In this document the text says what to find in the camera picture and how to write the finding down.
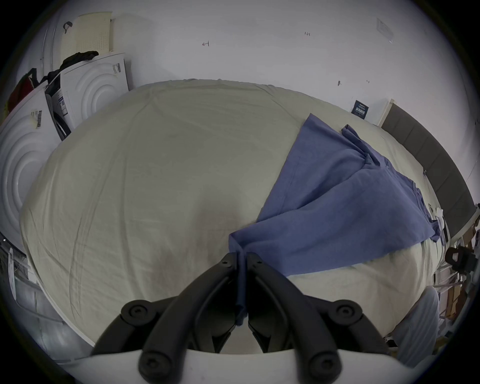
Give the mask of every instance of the bed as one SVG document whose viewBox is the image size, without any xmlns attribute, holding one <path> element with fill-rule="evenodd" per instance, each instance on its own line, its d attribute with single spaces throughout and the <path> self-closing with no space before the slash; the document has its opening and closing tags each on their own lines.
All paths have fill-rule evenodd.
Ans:
<svg viewBox="0 0 480 384">
<path fill-rule="evenodd" d="M 137 88 L 84 121 L 50 156 L 21 213 L 29 262 L 52 305 L 94 344 L 122 306 L 179 294 L 256 220 L 312 113 L 346 124 L 420 188 L 415 157 L 387 131 L 271 85 L 186 80 Z M 304 293 L 356 301 L 382 335 L 403 319 L 442 260 L 426 240 L 364 264 L 290 276 Z"/>
</svg>

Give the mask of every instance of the white plastic panel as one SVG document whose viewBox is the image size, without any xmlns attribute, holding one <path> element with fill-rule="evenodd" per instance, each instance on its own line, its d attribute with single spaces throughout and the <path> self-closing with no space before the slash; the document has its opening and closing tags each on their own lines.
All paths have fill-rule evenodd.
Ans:
<svg viewBox="0 0 480 384">
<path fill-rule="evenodd" d="M 71 129 L 128 92 L 124 54 L 82 61 L 60 74 L 64 118 Z"/>
<path fill-rule="evenodd" d="M 30 186 L 60 142 L 43 87 L 22 100 L 0 128 L 0 232 L 22 252 L 20 210 Z"/>
</svg>

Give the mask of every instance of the mattress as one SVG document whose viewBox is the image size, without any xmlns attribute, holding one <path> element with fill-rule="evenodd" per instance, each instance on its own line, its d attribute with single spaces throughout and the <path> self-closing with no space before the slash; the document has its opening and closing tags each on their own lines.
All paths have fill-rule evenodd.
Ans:
<svg viewBox="0 0 480 384">
<path fill-rule="evenodd" d="M 349 124 L 438 207 L 404 147 L 329 103 L 221 80 L 145 85 L 72 132 L 23 205 L 27 256 L 63 319 L 93 344 L 125 303 L 178 295 L 217 263 L 229 233 L 256 220 L 310 113 L 336 131 Z M 289 279 L 311 296 L 356 301 L 385 335 L 432 284 L 442 255 L 427 240 Z"/>
</svg>

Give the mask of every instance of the blue cloth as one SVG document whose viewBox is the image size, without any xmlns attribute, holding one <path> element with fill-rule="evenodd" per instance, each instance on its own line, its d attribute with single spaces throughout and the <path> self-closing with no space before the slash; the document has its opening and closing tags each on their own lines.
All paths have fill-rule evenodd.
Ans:
<svg viewBox="0 0 480 384">
<path fill-rule="evenodd" d="M 420 190 L 348 125 L 337 133 L 310 115 L 256 223 L 229 237 L 239 255 L 257 253 L 285 276 L 363 263 L 437 241 Z M 239 287 L 239 302 L 244 303 Z"/>
</svg>

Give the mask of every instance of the white wall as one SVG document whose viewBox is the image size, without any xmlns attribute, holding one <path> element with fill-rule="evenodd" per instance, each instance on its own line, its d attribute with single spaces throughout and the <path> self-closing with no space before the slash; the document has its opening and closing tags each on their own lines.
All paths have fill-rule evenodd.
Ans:
<svg viewBox="0 0 480 384">
<path fill-rule="evenodd" d="M 113 11 L 113 48 L 127 53 L 133 86 L 185 78 L 273 84 L 349 111 L 358 99 L 372 123 L 393 98 L 437 138 L 480 202 L 479 98 L 447 40 L 408 0 L 72 0 L 54 52 L 64 22 L 97 11 Z M 393 31 L 392 44 L 376 30 L 377 17 Z"/>
</svg>

